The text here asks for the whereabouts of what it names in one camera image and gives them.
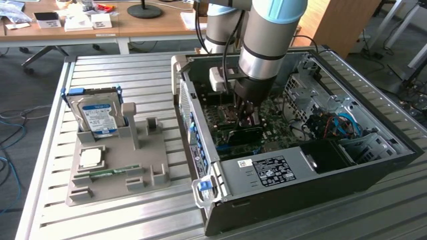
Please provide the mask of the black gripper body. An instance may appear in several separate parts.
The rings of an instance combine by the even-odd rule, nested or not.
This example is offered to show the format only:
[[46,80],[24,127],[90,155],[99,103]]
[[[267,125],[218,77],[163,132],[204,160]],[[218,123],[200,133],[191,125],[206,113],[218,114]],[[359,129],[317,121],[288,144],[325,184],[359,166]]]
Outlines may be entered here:
[[275,81],[276,77],[268,79],[239,78],[235,81],[234,92],[244,101],[260,105],[268,97]]

